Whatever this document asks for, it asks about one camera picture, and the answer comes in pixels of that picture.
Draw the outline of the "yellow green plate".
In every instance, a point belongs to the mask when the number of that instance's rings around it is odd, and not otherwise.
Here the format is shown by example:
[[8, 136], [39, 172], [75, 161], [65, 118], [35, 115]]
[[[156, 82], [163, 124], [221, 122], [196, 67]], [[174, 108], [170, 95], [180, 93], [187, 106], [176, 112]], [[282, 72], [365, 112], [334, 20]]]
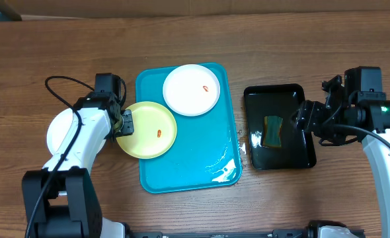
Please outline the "yellow green plate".
[[137, 102], [128, 107], [132, 113], [134, 132], [116, 138], [123, 151], [138, 159], [152, 159], [166, 153], [177, 135], [173, 114], [156, 102]]

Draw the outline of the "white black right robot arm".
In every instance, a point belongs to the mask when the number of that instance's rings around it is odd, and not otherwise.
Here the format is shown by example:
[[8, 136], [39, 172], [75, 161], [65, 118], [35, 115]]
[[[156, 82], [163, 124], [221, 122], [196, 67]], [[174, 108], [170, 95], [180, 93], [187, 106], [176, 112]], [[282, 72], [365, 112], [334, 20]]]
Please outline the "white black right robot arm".
[[383, 92], [381, 69], [348, 69], [323, 81], [322, 90], [326, 101], [303, 101], [291, 122], [317, 136], [322, 146], [361, 143], [375, 181], [381, 234], [390, 237], [390, 100]]

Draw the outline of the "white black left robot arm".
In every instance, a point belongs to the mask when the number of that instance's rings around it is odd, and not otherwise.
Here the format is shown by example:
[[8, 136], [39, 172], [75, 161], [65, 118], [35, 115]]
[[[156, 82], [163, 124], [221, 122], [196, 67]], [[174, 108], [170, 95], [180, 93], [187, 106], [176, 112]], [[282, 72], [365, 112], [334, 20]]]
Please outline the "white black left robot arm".
[[129, 237], [126, 224], [103, 217], [90, 177], [105, 141], [134, 132], [131, 111], [122, 109], [126, 95], [121, 77], [98, 73], [75, 104], [56, 97], [72, 111], [71, 125], [42, 169], [22, 178], [26, 237]]

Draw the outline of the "green yellow sponge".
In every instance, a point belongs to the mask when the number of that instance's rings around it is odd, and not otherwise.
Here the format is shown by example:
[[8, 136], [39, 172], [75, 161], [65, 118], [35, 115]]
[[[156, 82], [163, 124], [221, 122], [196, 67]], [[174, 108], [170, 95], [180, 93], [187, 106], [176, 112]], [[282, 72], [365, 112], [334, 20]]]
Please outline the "green yellow sponge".
[[264, 117], [264, 133], [262, 137], [263, 147], [280, 148], [282, 146], [283, 119], [279, 116], [265, 116]]

